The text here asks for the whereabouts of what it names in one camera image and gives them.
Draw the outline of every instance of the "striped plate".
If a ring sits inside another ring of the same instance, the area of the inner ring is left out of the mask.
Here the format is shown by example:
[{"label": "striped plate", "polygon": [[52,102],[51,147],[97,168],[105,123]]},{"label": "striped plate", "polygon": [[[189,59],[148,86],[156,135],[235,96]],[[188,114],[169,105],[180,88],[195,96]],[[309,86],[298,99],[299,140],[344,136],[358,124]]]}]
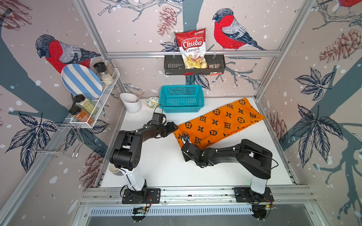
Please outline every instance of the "striped plate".
[{"label": "striped plate", "polygon": [[62,82],[73,95],[83,94],[92,100],[102,94],[99,78],[89,68],[80,64],[68,64],[62,70]]}]

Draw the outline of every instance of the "blue basket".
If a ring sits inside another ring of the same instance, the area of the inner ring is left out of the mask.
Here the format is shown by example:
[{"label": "blue basket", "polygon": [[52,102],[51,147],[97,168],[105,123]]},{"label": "blue basket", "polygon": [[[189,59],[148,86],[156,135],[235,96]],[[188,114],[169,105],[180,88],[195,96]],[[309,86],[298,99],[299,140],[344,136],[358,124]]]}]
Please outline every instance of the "blue basket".
[{"label": "blue basket", "polygon": [[204,107],[203,91],[199,85],[162,86],[159,104],[166,113],[198,112]]}]

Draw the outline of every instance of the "chips bag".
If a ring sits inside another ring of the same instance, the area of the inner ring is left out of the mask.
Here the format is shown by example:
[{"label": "chips bag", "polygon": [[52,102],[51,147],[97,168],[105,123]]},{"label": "chips bag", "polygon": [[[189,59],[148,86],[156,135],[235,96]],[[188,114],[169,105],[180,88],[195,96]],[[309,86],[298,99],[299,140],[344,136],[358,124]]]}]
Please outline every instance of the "chips bag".
[{"label": "chips bag", "polygon": [[206,53],[205,28],[199,31],[175,33],[185,68],[207,68],[204,58]]}]

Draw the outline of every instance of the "glass jar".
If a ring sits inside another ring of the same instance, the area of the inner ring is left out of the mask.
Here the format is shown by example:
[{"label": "glass jar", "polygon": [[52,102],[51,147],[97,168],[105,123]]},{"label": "glass jar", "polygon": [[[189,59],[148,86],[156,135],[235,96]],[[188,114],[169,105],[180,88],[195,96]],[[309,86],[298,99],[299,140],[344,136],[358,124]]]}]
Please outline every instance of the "glass jar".
[{"label": "glass jar", "polygon": [[104,60],[103,62],[106,65],[108,74],[110,74],[112,76],[112,78],[115,79],[117,77],[117,74],[114,73],[115,70],[114,70],[112,64],[108,60]]},{"label": "glass jar", "polygon": [[102,82],[105,82],[105,85],[113,84],[114,80],[112,76],[107,72],[107,68],[104,62],[99,62],[93,65],[93,67],[100,74],[100,79]]},{"label": "glass jar", "polygon": [[89,115],[92,114],[93,116],[97,113],[97,109],[94,107],[92,100],[89,97],[85,97],[83,94],[79,94],[74,97],[74,101],[79,107],[81,107]]},{"label": "glass jar", "polygon": [[69,109],[69,113],[73,115],[73,117],[77,118],[79,121],[87,122],[89,125],[92,125],[94,119],[91,116],[83,111],[78,105],[75,105]]}]

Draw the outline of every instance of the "orange cloth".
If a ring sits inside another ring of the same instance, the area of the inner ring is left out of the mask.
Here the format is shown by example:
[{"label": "orange cloth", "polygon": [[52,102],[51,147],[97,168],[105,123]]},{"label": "orange cloth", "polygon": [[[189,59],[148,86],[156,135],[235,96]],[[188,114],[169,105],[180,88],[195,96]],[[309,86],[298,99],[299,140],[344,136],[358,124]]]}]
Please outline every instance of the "orange cloth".
[{"label": "orange cloth", "polygon": [[181,148],[184,145],[182,134],[187,133],[191,143],[204,149],[264,118],[244,98],[179,125],[173,134]]}]

